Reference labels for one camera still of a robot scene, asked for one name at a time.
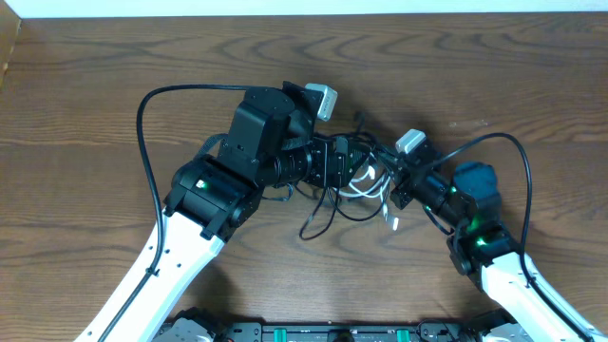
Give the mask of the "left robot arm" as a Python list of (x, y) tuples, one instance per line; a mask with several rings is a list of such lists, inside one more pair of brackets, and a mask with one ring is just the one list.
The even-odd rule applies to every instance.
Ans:
[(356, 138), (314, 133), (337, 94), (326, 85), (241, 87), (226, 134), (213, 136), (153, 198), (157, 223), (134, 264), (81, 341), (150, 341), (184, 291), (268, 187), (300, 181), (322, 190), (348, 185), (371, 150)]

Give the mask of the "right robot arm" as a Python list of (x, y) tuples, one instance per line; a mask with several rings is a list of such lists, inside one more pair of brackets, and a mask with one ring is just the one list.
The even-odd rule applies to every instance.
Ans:
[(457, 272), (495, 301), (496, 311), (464, 324), (463, 341), (604, 341), (542, 276), (526, 253), (524, 237), (514, 238), (501, 219), (502, 197), (494, 168), (482, 162), (458, 165), (451, 178), (440, 173), (447, 157), (425, 137), (404, 137), (381, 162), (399, 208), (420, 202), (447, 236)]

